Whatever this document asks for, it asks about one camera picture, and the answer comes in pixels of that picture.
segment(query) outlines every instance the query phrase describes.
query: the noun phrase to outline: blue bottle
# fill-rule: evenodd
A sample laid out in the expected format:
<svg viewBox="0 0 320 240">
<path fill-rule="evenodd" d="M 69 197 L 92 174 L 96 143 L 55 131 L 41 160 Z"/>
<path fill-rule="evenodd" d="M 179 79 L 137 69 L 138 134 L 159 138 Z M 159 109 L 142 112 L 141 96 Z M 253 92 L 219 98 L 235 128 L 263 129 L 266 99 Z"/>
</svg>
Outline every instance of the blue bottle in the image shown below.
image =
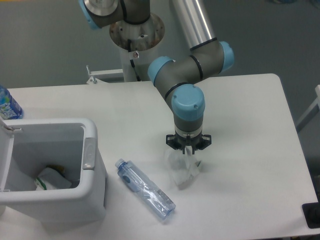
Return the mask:
<svg viewBox="0 0 320 240">
<path fill-rule="evenodd" d="M 8 89 L 0 85 L 0 116 L 4 120 L 22 119 L 24 112 Z"/>
<path fill-rule="evenodd" d="M 176 208 L 176 205 L 151 181 L 132 161 L 119 159 L 115 166 L 123 182 L 136 193 L 162 220 Z"/>
</svg>

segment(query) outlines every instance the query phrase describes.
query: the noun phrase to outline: white table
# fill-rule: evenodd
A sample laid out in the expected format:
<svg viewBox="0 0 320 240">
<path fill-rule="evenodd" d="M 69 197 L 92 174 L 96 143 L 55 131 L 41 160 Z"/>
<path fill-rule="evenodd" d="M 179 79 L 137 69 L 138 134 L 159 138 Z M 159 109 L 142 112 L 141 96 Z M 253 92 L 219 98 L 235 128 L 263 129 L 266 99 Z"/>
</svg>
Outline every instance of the white table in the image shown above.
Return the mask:
<svg viewBox="0 0 320 240">
<path fill-rule="evenodd" d="M 184 189 L 164 164 L 173 115 L 151 82 L 11 89 L 33 118 L 91 118 L 109 173 L 106 217 L 91 223 L 44 224 L 6 208 L 0 239 L 247 240 L 311 235 L 302 204 L 316 194 L 276 75 L 216 77 L 198 84 L 206 110 L 203 133 L 212 145 L 197 151 L 203 170 Z M 176 204 L 161 223 L 117 175 L 132 160 Z"/>
</svg>

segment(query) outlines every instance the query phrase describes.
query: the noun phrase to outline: silver cylinder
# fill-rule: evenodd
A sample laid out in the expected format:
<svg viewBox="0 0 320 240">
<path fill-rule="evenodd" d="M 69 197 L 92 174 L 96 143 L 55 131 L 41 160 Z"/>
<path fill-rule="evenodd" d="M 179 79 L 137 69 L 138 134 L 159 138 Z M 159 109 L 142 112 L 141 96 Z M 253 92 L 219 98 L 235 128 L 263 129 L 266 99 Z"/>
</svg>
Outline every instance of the silver cylinder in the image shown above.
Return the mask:
<svg viewBox="0 0 320 240">
<path fill-rule="evenodd" d="M 101 17 L 112 14 L 118 6 L 118 0 L 84 0 L 86 8 Z"/>
<path fill-rule="evenodd" d="M 190 49 L 216 37 L 202 0 L 172 2 Z"/>
</svg>

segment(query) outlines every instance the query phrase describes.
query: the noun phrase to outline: gray floor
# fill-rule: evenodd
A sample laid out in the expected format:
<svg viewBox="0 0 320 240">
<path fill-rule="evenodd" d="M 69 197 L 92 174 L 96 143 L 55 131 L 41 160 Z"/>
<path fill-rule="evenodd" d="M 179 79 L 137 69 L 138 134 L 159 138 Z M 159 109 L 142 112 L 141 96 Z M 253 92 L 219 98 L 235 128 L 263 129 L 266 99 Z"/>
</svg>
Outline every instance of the gray floor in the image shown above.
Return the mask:
<svg viewBox="0 0 320 240">
<path fill-rule="evenodd" d="M 296 121 L 320 84 L 320 9 L 308 0 L 204 0 L 219 40 L 236 62 L 225 75 L 274 73 Z M 189 54 L 169 0 L 151 0 L 166 27 L 162 55 Z M 0 3 L 0 83 L 8 88 L 84 84 L 92 71 L 121 68 L 109 29 L 89 28 L 77 0 Z M 320 117 L 300 134 L 308 161 L 320 161 Z"/>
</svg>

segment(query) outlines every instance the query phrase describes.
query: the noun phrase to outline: white plastic bag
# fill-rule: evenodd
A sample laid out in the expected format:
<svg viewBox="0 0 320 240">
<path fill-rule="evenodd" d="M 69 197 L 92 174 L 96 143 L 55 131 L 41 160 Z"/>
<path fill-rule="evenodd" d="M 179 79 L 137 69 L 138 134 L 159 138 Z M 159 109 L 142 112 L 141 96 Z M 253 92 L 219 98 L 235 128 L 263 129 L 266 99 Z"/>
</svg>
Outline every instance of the white plastic bag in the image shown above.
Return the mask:
<svg viewBox="0 0 320 240">
<path fill-rule="evenodd" d="M 191 181 L 200 173 L 201 160 L 192 154 L 190 147 L 185 148 L 185 154 L 181 150 L 169 148 L 164 153 L 169 171 L 177 186 Z"/>
</svg>

